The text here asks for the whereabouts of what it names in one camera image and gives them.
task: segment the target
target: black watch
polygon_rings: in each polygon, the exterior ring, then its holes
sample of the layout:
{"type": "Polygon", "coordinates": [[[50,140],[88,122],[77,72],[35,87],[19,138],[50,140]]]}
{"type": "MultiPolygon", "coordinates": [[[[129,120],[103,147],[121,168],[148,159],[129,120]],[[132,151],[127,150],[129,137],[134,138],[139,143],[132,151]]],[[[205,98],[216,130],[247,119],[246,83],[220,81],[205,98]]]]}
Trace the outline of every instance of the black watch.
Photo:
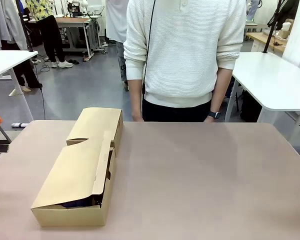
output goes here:
{"type": "Polygon", "coordinates": [[[214,119],[218,119],[220,118],[221,113],[218,112],[213,112],[213,111],[209,111],[208,116],[213,117],[214,119]]]}

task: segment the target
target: black pants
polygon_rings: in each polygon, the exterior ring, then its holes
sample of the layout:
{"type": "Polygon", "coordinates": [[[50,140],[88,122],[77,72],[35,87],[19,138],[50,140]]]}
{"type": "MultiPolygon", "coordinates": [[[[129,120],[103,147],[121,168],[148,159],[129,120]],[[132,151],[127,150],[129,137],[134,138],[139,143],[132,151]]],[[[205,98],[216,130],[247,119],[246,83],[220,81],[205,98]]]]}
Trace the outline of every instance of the black pants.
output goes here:
{"type": "Polygon", "coordinates": [[[202,123],[208,116],[211,101],[186,108],[160,106],[143,99],[142,117],[145,122],[194,122],[202,123]]]}
{"type": "MultiPolygon", "coordinates": [[[[7,41],[1,41],[1,45],[2,50],[20,50],[16,43],[7,43],[7,41]]],[[[29,88],[40,88],[40,83],[38,82],[29,60],[26,60],[13,67],[13,71],[20,86],[24,86],[26,80],[29,88]]]]}
{"type": "Polygon", "coordinates": [[[60,62],[65,61],[65,54],[62,49],[62,39],[59,31],[57,21],[54,16],[48,16],[45,19],[42,19],[37,22],[42,40],[45,53],[49,57],[51,62],[56,62],[56,56],[60,62]]]}

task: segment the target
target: sweater cuff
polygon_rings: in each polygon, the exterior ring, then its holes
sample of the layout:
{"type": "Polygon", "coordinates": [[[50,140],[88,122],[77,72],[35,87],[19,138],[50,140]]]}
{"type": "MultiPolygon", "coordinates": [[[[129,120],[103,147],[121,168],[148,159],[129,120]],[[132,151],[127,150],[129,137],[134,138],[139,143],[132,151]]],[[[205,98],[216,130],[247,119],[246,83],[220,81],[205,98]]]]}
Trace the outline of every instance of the sweater cuff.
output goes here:
{"type": "Polygon", "coordinates": [[[236,60],[218,61],[218,68],[233,70],[235,68],[236,60]]]}
{"type": "Polygon", "coordinates": [[[126,79],[127,80],[142,80],[143,67],[127,66],[126,67],[126,79]]]}

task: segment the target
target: open cardboard box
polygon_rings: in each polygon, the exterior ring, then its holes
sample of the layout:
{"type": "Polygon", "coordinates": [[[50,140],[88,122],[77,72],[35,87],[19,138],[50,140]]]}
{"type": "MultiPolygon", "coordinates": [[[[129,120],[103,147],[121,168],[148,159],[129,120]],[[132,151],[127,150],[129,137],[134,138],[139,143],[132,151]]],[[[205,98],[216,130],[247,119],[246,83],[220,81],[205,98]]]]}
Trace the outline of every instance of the open cardboard box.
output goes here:
{"type": "Polygon", "coordinates": [[[111,140],[106,131],[62,149],[31,207],[42,227],[106,224],[116,171],[111,140]],[[90,204],[64,207],[82,202],[90,204]]]}
{"type": "Polygon", "coordinates": [[[66,143],[68,146],[81,143],[108,131],[111,136],[111,147],[114,148],[117,155],[123,126],[121,109],[88,107],[82,110],[66,139],[66,143]]]}

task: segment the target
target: box flap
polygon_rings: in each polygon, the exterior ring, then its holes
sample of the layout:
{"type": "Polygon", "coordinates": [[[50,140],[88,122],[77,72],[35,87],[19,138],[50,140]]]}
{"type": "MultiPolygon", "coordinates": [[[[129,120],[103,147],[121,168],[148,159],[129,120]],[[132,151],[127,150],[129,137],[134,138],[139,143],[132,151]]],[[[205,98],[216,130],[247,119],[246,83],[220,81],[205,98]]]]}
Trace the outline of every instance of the box flap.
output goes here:
{"type": "Polygon", "coordinates": [[[109,131],[114,140],[121,112],[117,108],[84,108],[66,140],[90,139],[100,131],[109,131]]]}
{"type": "Polygon", "coordinates": [[[32,209],[84,199],[104,190],[111,133],[61,150],[32,209]]]}

